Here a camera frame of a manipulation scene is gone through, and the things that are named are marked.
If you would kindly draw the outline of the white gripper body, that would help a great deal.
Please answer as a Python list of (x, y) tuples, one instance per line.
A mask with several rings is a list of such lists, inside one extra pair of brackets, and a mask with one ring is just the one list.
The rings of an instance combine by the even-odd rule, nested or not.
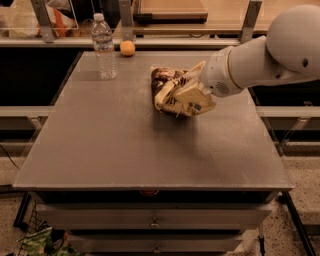
[(217, 97), (228, 97), (242, 91), (233, 81), (229, 71), (229, 55), (232, 50), (233, 47), (229, 46), (214, 52), (201, 71), (201, 82)]

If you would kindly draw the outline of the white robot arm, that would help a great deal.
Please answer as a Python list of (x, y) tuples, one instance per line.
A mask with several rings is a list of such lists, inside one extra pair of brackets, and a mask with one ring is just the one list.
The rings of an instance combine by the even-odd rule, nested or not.
[(214, 54), (173, 99), (183, 111), (205, 98), (228, 97), (259, 85), (314, 81), (320, 78), (320, 7), (298, 5), (277, 16), (265, 36)]

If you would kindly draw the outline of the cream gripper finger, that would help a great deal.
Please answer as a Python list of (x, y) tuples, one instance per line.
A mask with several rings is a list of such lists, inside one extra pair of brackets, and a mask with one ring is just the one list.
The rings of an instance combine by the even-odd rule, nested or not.
[(197, 81), (200, 80), (201, 72), (205, 66), (206, 62), (201, 61), (197, 65), (195, 65), (193, 68), (191, 68), (189, 71), (187, 71), (183, 76), (182, 79), (185, 81), (190, 81), (192, 79), (195, 79)]
[(207, 112), (215, 108), (216, 102), (202, 82), (189, 82), (173, 93), (173, 97), (185, 104), (189, 111)]

